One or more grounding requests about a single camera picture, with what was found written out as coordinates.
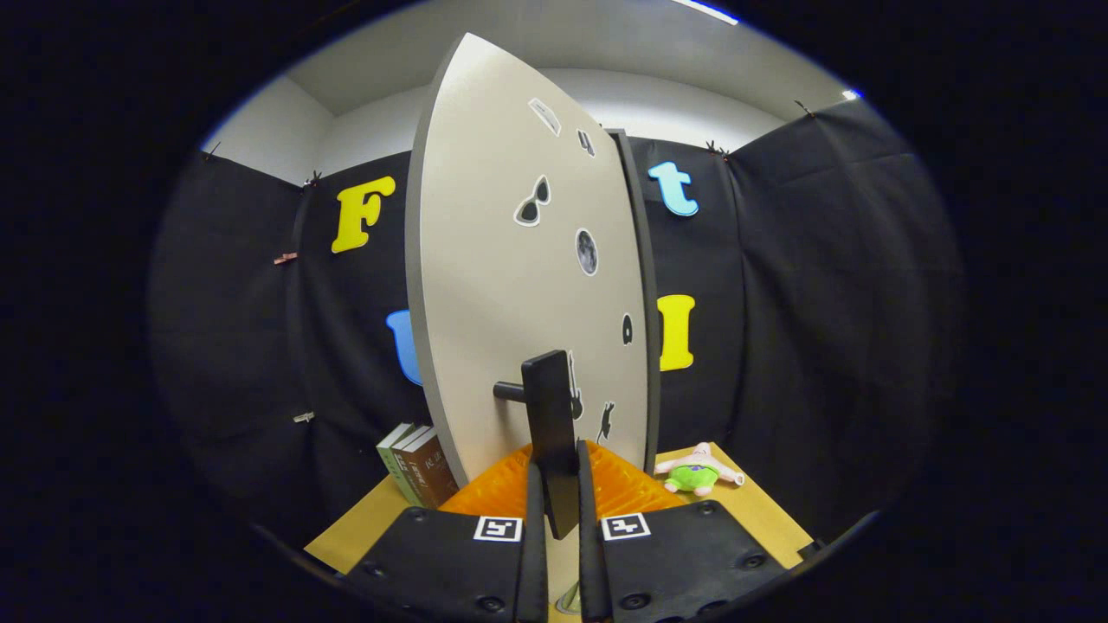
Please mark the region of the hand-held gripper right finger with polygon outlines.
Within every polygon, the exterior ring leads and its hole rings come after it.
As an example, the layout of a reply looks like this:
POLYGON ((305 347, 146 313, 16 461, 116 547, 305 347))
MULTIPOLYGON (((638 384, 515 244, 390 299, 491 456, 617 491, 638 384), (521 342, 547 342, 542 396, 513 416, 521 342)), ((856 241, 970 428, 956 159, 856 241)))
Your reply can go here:
POLYGON ((681 622, 739 607, 788 578, 716 500, 601 517, 589 446, 577 443, 584 622, 681 622))

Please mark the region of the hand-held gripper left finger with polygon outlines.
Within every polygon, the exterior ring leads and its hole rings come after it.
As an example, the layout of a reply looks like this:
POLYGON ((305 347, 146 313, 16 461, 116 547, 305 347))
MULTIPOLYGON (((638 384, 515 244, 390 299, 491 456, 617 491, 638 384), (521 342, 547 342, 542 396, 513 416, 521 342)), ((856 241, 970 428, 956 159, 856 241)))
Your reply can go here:
POLYGON ((491 466, 459 496, 514 514, 410 505, 345 572, 345 583, 411 622, 547 622, 543 480, 531 446, 491 466))

